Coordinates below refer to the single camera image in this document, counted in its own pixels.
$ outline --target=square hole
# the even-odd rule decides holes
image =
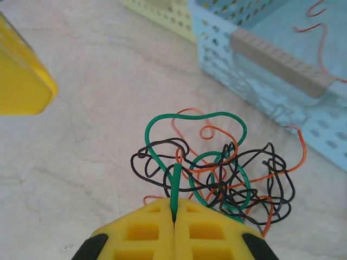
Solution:
[[[114,260],[153,260],[154,252],[150,250],[116,251]]]
[[[160,207],[156,206],[148,210],[148,213],[160,213]]]
[[[158,240],[159,225],[152,223],[135,223],[129,226],[125,240],[127,241],[144,241]]]
[[[229,248],[193,247],[193,260],[234,260]]]
[[[188,213],[199,213],[200,210],[195,208],[195,207],[192,207],[192,206],[187,206],[187,212]]]
[[[189,225],[189,235],[191,239],[225,239],[221,226],[211,222],[191,223]]]

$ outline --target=white marble surface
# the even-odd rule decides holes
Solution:
[[[243,149],[272,141],[289,165],[301,157],[297,137],[199,70],[193,44],[119,0],[5,0],[0,9],[60,86],[42,114],[0,118],[0,259],[71,259],[93,230],[141,207],[144,195],[163,194],[130,169],[158,114],[233,112],[249,128]],[[201,125],[179,125],[198,151],[208,148]],[[164,121],[152,139],[173,134]],[[292,178],[293,212],[272,226],[270,246],[281,260],[347,259],[347,174],[309,149]]]

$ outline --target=light yellow basket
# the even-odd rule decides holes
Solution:
[[[187,0],[124,0],[124,5],[196,43]]]

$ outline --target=black wire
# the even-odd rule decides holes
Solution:
[[[242,205],[245,202],[248,193],[251,194],[250,195],[250,201],[252,203],[247,205],[245,207],[245,210],[250,208],[250,207],[254,207],[258,204],[261,204],[262,207],[265,209],[266,213],[269,215],[270,210],[268,207],[273,206],[273,208],[274,208],[273,218],[277,218],[277,219],[272,219],[271,224],[282,221],[283,219],[287,218],[289,216],[289,214],[291,213],[292,207],[290,205],[290,202],[294,199],[295,188],[294,188],[292,180],[290,179],[290,177],[288,175],[285,160],[275,153],[275,149],[274,149],[274,146],[272,145],[272,143],[269,142],[262,149],[252,149],[249,151],[239,153],[230,161],[226,161],[225,158],[230,158],[230,153],[231,153],[231,151],[234,151],[235,145],[233,144],[233,142],[229,143],[229,145],[225,144],[223,146],[221,158],[219,159],[219,161],[217,163],[213,163],[213,164],[209,164],[209,165],[198,165],[198,164],[193,163],[189,159],[187,159],[187,156],[190,153],[190,148],[189,148],[189,145],[187,144],[187,142],[181,138],[169,138],[166,140],[155,141],[155,142],[150,143],[149,145],[141,148],[136,154],[134,154],[131,157],[131,168],[134,171],[136,176],[138,176],[139,178],[141,178],[144,181],[147,181],[149,183],[152,183],[152,184],[155,184],[159,187],[162,187],[164,189],[165,195],[167,197],[170,197],[169,190],[171,189],[171,186],[168,184],[168,178],[169,178],[170,171],[174,167],[174,164],[167,167],[167,169],[163,175],[162,183],[160,183],[158,181],[154,181],[153,179],[151,179],[161,170],[160,167],[156,167],[152,173],[149,173],[149,171],[148,171],[150,162],[152,160],[154,160],[153,156],[149,153],[149,148],[153,148],[155,146],[162,145],[162,144],[174,145],[177,148],[179,148],[182,152],[183,161],[185,161],[187,164],[189,164],[191,166],[191,168],[204,169],[204,168],[210,168],[210,167],[217,167],[219,169],[218,182],[212,183],[212,179],[211,179],[212,173],[211,173],[207,176],[205,183],[202,183],[199,180],[197,180],[187,168],[182,167],[182,170],[188,175],[188,178],[190,178],[196,186],[193,188],[179,188],[179,191],[180,192],[192,192],[192,191],[199,191],[199,190],[206,189],[206,190],[211,192],[212,190],[214,190],[214,192],[212,193],[213,198],[210,201],[210,203],[208,203],[207,207],[212,208],[212,207],[215,207],[217,204],[219,204],[218,210],[221,213],[228,215],[228,216],[231,216],[231,217],[244,218],[244,219],[248,220],[249,222],[251,222],[252,224],[256,225],[260,231],[261,231],[261,226],[266,225],[267,223],[266,222],[259,222],[250,216],[246,216],[246,214],[244,213],[244,210],[242,210],[240,208],[240,205]],[[255,160],[261,154],[269,156],[268,160],[263,161],[262,164],[268,168],[268,175],[269,176],[271,175],[271,177],[267,178],[267,196],[270,197],[272,199],[272,201],[270,201],[266,198],[261,199],[260,196],[258,195],[259,191],[257,189],[247,188],[247,186],[245,184],[243,184],[243,189],[239,190],[239,191],[234,189],[234,188],[228,188],[229,186],[235,185],[236,180],[238,181],[238,183],[243,183],[242,176],[239,176],[240,175],[239,160],[240,160],[240,158],[243,158],[249,154],[253,154],[253,155],[240,167],[245,168],[250,162]],[[158,155],[158,157],[167,158],[167,159],[175,159],[176,158],[175,156],[169,156],[169,155],[163,155],[163,154]],[[147,158],[147,161],[146,161],[145,167],[144,167],[144,174],[145,174],[144,176],[141,175],[136,170],[136,168],[134,166],[135,158],[139,158],[139,159]],[[231,175],[227,180],[222,179],[224,166],[228,166],[229,170],[231,171]],[[289,199],[286,199],[284,196],[283,185],[282,185],[282,182],[279,178],[280,172],[282,172],[284,174],[284,176],[286,177],[286,179],[290,185],[292,194],[291,194]],[[273,189],[275,187],[277,187],[279,190],[279,196],[273,196],[272,195]],[[239,198],[241,198],[241,200],[236,201],[235,197],[239,197]],[[232,207],[236,208],[236,210],[231,211],[226,207],[226,205],[232,206]],[[282,215],[281,216],[280,212],[283,211],[282,210],[283,205],[287,205],[287,207],[286,207],[287,211],[286,211],[286,213],[281,214]]]

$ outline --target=black rubber part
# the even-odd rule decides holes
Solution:
[[[264,239],[245,233],[242,235],[255,260],[279,260]]]
[[[87,239],[72,260],[97,260],[107,240],[107,234],[98,234]]]

